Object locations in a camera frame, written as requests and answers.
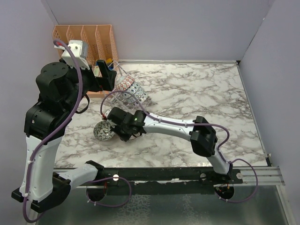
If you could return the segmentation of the white diamond patterned bowl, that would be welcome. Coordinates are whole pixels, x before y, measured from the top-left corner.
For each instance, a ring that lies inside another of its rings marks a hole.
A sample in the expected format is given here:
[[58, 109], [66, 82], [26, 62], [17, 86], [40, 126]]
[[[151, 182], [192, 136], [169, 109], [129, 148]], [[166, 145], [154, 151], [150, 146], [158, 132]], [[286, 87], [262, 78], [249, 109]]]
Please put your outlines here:
[[134, 102], [134, 106], [139, 106], [139, 104], [142, 104], [147, 98], [148, 98], [148, 94], [146, 92], [143, 93], [140, 96], [140, 98]]

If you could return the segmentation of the white petal patterned bowl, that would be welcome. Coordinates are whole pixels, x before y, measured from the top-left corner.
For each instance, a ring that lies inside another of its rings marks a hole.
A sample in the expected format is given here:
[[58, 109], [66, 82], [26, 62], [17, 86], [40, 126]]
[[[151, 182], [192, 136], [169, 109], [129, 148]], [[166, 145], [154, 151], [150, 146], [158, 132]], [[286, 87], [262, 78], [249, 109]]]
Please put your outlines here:
[[133, 103], [133, 102], [137, 101], [138, 99], [140, 99], [140, 98], [143, 96], [144, 93], [145, 93], [145, 90], [144, 90], [144, 89], [142, 89], [142, 88], [138, 89], [138, 90], [132, 95], [132, 97], [131, 97], [131, 102]]

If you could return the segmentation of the black leaf patterned bowl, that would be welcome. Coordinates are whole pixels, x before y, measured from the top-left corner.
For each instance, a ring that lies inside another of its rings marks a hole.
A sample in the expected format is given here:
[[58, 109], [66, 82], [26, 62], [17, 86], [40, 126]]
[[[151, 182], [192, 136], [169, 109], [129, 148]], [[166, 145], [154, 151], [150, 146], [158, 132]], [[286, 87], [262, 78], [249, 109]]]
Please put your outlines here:
[[114, 137], [115, 133], [111, 131], [111, 125], [106, 120], [97, 123], [93, 129], [93, 134], [99, 141], [108, 141]]

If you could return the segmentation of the red patterned bowl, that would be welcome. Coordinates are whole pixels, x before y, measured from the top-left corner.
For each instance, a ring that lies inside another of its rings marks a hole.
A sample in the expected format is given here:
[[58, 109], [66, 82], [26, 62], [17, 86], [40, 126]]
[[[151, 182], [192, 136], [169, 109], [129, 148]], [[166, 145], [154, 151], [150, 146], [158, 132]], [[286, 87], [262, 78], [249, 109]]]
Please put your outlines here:
[[117, 90], [126, 91], [135, 81], [135, 79], [129, 75], [121, 77], [121, 80], [116, 85]]

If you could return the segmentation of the blue floral patterned bowl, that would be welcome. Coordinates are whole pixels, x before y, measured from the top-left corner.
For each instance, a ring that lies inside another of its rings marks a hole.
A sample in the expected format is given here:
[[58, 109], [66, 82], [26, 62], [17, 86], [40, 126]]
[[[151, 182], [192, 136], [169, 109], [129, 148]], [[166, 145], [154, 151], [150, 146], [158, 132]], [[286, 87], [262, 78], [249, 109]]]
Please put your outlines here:
[[138, 85], [135, 85], [135, 84], [132, 84], [127, 92], [129, 92], [130, 94], [132, 94], [133, 96], [135, 96], [137, 99], [143, 94], [144, 92], [144, 89], [143, 87], [141, 86], [138, 86]]

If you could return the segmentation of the blue triangle patterned bowl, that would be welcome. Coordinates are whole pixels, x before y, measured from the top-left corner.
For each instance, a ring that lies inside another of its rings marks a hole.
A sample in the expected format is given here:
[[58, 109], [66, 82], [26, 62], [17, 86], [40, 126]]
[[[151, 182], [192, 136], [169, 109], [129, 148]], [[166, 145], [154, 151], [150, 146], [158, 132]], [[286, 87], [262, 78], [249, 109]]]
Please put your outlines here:
[[140, 88], [140, 84], [138, 82], [133, 82], [126, 90], [123, 92], [123, 97], [128, 98], [133, 95]]

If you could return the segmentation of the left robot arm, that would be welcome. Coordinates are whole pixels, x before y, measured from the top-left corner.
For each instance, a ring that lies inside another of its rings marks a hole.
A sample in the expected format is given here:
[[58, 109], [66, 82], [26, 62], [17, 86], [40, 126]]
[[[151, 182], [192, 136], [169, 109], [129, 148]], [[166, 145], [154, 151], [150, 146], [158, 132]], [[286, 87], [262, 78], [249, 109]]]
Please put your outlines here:
[[91, 182], [98, 185], [104, 174], [99, 164], [89, 161], [71, 172], [54, 172], [58, 146], [70, 118], [77, 113], [79, 102], [89, 91], [114, 89], [117, 72], [110, 70], [104, 60], [97, 65], [101, 76], [95, 76], [91, 67], [76, 70], [65, 62], [45, 65], [36, 78], [40, 91], [38, 102], [26, 113], [27, 157], [22, 185], [12, 197], [31, 203], [31, 209], [43, 213], [62, 204], [70, 191]]

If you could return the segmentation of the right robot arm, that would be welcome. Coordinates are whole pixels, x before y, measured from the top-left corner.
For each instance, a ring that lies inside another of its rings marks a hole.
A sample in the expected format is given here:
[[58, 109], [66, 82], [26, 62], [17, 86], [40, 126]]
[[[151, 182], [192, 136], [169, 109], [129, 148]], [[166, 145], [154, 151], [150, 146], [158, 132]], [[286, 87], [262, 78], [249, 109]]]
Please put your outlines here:
[[145, 110], [131, 114], [114, 107], [106, 119], [112, 126], [111, 130], [125, 142], [137, 134], [164, 134], [187, 140], [195, 154], [208, 159], [218, 182], [226, 183], [233, 176], [232, 163], [220, 151], [220, 147], [229, 139], [229, 131], [221, 125], [210, 124], [202, 116], [194, 120], [179, 120]]

